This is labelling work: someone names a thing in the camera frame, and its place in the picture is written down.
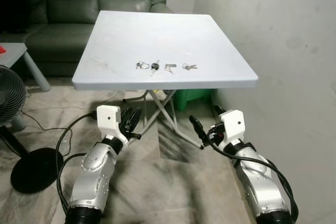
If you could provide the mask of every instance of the green leather sofa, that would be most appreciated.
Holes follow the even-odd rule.
[[[166,0],[31,0],[23,34],[0,34],[0,42],[24,42],[47,76],[72,76],[100,10],[171,13]]]

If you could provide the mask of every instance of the white folding table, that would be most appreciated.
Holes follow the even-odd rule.
[[[159,69],[137,69],[137,62]],[[186,70],[183,64],[197,65]],[[165,64],[176,64],[173,73]],[[252,88],[258,80],[252,68],[209,15],[158,14],[101,11],[72,79],[77,90],[146,90],[158,109],[143,133],[160,111],[175,131],[175,115],[164,106],[178,89]],[[153,90],[171,90],[161,103]]]

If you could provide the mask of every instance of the black cable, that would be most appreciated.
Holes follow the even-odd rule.
[[[45,129],[45,128],[40,124],[40,122],[39,122],[37,119],[35,119],[33,116],[27,114],[27,113],[24,112],[23,110],[21,110],[21,112],[22,112],[23,115],[26,115],[27,117],[33,119],[33,120],[37,123],[37,125],[38,125],[43,131],[65,130],[65,129],[66,129],[65,127],[54,127],[54,128],[48,128],[48,129]],[[65,155],[63,155],[63,157],[69,155],[69,153],[71,152],[71,139],[72,139],[72,134],[73,134],[73,132],[72,132],[72,130],[70,129],[69,150],[68,150],[68,152],[67,152]]]
[[[59,147],[62,143],[62,140],[64,138],[64,136],[67,134],[67,132],[69,130],[71,130],[71,128],[77,123],[79,122],[80,120],[84,119],[84,118],[88,118],[88,117],[93,117],[94,114],[93,113],[88,113],[88,114],[85,114],[85,115],[82,115],[80,116],[79,118],[75,119],[72,123],[69,124],[69,126],[67,126],[65,128],[65,130],[63,131],[62,135],[59,137],[59,140],[57,142],[57,145],[56,145],[56,153],[59,151]],[[63,207],[63,210],[64,212],[66,213],[67,210],[68,210],[68,204],[63,196],[63,193],[61,191],[61,182],[60,182],[60,172],[59,172],[59,167],[58,167],[58,156],[56,155],[56,171],[57,171],[57,181],[56,181],[56,186],[57,186],[57,192],[58,192],[58,195],[60,197],[60,200],[61,200],[61,204],[62,204],[62,207]]]
[[[291,207],[291,216],[294,220],[294,222],[297,221],[298,219],[298,216],[299,216],[299,209],[298,209],[298,206],[294,200],[294,196],[293,196],[293,192],[292,192],[292,189],[287,181],[287,179],[285,178],[285,176],[278,170],[278,168],[274,165],[273,162],[270,162],[270,164],[264,162],[264,161],[260,161],[258,159],[255,159],[255,158],[250,158],[250,157],[238,157],[238,156],[235,156],[235,155],[231,155],[227,152],[224,152],[224,151],[221,151],[213,142],[212,140],[210,139],[210,137],[208,136],[208,141],[211,145],[211,147],[218,153],[222,154],[223,156],[226,156],[230,159],[235,159],[235,160],[239,160],[239,161],[250,161],[250,162],[255,162],[255,163],[258,163],[258,164],[261,164],[261,165],[265,165],[266,167],[272,169],[277,175],[278,175],[278,178],[290,200],[290,207]]]
[[[7,143],[7,141],[5,140],[4,137],[0,136],[0,138],[2,139],[2,141],[4,141],[5,145],[7,145],[8,149],[10,149],[15,155],[21,157],[20,154],[18,154],[18,153],[16,152],[16,150],[14,150],[14,149],[10,146],[10,144]]]
[[[73,154],[70,157],[68,157],[66,160],[64,160],[62,167],[59,170],[59,173],[57,175],[57,181],[56,181],[56,186],[57,186],[57,193],[59,195],[59,198],[61,200],[61,204],[62,204],[62,208],[65,214],[67,214],[68,212],[68,203],[63,195],[62,192],[62,185],[61,185],[61,175],[62,175],[62,171],[65,167],[65,165],[73,158],[75,157],[79,157],[79,156],[84,156],[85,153],[77,153],[77,154]]]

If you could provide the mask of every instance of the tiled floor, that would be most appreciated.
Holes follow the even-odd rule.
[[[125,106],[121,103],[124,97],[139,95],[138,91],[120,91],[104,101],[114,91],[75,91],[69,79],[51,79],[50,83],[52,89],[46,93],[29,88],[32,95],[24,107],[24,111],[39,120],[43,127],[66,126],[98,104]],[[127,105],[143,106],[142,102]],[[154,103],[149,101],[147,109],[150,117],[155,110]],[[184,112],[177,112],[179,128],[195,139],[197,136],[188,121],[190,114],[197,116],[205,128],[215,122],[211,109],[202,101],[191,102]],[[56,146],[61,131],[43,132],[33,120],[26,116],[24,119],[27,127],[16,136],[27,149]],[[89,151],[100,137],[97,123],[92,119],[78,123],[73,131],[72,154]],[[67,150],[68,138],[61,152],[65,154]],[[33,195],[23,195],[12,189],[10,172],[17,161],[18,157],[0,142],[0,223],[64,223],[55,183]],[[67,198],[78,174],[79,162],[80,158],[75,159],[65,168],[62,180]],[[133,143],[119,159],[101,223],[246,224],[253,221],[229,160],[209,148],[201,151],[183,141],[167,121],[159,117],[142,140]]]

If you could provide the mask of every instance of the key ring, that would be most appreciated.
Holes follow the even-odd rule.
[[[135,69],[148,69],[149,68],[149,64],[143,61],[139,61],[136,64],[136,68]]]

